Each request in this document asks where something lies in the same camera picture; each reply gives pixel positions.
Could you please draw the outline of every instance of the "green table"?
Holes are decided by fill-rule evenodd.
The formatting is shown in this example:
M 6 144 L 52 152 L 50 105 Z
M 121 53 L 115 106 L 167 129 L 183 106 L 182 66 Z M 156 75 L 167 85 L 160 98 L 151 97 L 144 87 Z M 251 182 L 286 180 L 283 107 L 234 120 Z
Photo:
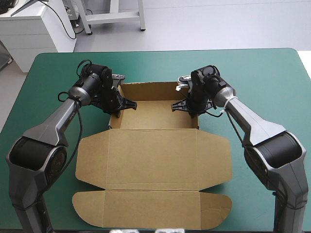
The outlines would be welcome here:
M 21 228 L 8 196 L 9 170 L 5 156 L 23 132 L 42 122 L 60 103 L 57 94 L 68 90 L 77 80 L 78 63 L 90 59 L 106 65 L 114 73 L 125 74 L 126 82 L 175 81 L 192 70 L 216 65 L 222 77 L 237 91 L 241 101 L 263 118 L 277 122 L 293 132 L 307 151 L 311 151 L 311 82 L 292 49 L 206 50 L 163 52 L 46 53 L 37 56 L 16 103 L 0 134 L 0 228 Z M 109 115 L 87 106 L 81 109 L 83 137 L 107 129 Z M 202 130 L 227 137 L 231 142 L 233 179 L 208 189 L 231 197 L 232 211 L 221 231 L 271 231 L 274 196 L 258 181 L 243 158 L 243 150 L 226 116 L 199 117 Z M 66 136 L 71 154 L 79 132 L 78 120 Z M 310 154 L 305 159 L 311 182 Z M 45 194 L 55 229 L 98 229 L 81 220 L 71 198 L 78 191 L 97 190 L 75 178 L 75 160 Z M 307 205 L 304 230 L 311 230 L 311 206 Z

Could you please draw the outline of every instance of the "white cabinet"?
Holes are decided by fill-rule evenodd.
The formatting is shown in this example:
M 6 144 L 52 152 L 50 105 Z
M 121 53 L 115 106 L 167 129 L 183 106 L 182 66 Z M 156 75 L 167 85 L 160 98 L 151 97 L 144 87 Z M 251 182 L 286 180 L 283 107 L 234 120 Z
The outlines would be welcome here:
M 26 0 L 0 15 L 0 41 L 23 72 L 28 72 L 35 57 L 44 52 L 73 52 L 76 39 L 70 39 L 56 14 L 40 2 L 11 17 Z M 52 7 L 62 19 L 67 32 L 74 37 L 62 0 L 51 0 Z

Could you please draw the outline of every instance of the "white floor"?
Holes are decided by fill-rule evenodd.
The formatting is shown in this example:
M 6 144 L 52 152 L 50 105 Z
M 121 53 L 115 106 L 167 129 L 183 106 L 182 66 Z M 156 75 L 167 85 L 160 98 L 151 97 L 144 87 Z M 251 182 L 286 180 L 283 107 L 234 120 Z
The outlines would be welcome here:
M 102 0 L 85 0 L 93 13 Z M 137 7 L 124 0 L 120 8 Z M 144 0 L 145 32 L 138 22 L 93 25 L 78 35 L 75 52 L 294 48 L 311 77 L 311 0 Z M 0 130 L 25 80 L 13 62 L 0 71 Z

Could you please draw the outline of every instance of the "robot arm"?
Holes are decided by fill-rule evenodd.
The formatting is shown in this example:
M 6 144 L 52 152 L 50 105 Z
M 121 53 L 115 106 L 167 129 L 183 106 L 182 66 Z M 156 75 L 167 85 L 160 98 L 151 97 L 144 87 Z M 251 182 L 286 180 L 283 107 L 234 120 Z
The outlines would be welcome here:
M 191 76 L 180 77 L 178 83 L 177 90 L 190 89 L 186 99 L 172 105 L 173 111 L 193 116 L 212 107 L 225 108 L 230 121 L 232 116 L 245 133 L 240 139 L 247 164 L 268 190 L 275 191 L 274 232 L 301 233 L 308 183 L 303 164 L 306 150 L 298 139 L 239 101 L 215 66 L 195 70 Z
M 85 65 L 79 76 L 68 99 L 43 123 L 27 130 L 7 156 L 9 194 L 25 233 L 53 232 L 43 193 L 70 162 L 66 163 L 64 133 L 79 109 L 92 104 L 117 116 L 122 109 L 136 109 L 136 103 L 122 97 L 117 89 L 124 76 L 92 63 Z

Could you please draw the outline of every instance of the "cardboard box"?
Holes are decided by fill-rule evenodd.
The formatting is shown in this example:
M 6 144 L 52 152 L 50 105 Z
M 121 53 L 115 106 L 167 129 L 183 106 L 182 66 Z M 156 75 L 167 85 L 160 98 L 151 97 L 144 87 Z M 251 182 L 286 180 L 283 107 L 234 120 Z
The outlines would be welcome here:
M 229 141 L 198 130 L 197 117 L 172 112 L 171 104 L 184 98 L 176 85 L 123 84 L 120 91 L 137 101 L 137 110 L 112 116 L 112 129 L 82 139 L 76 177 L 105 189 L 73 196 L 87 223 L 200 230 L 228 216 L 229 197 L 199 191 L 231 179 Z

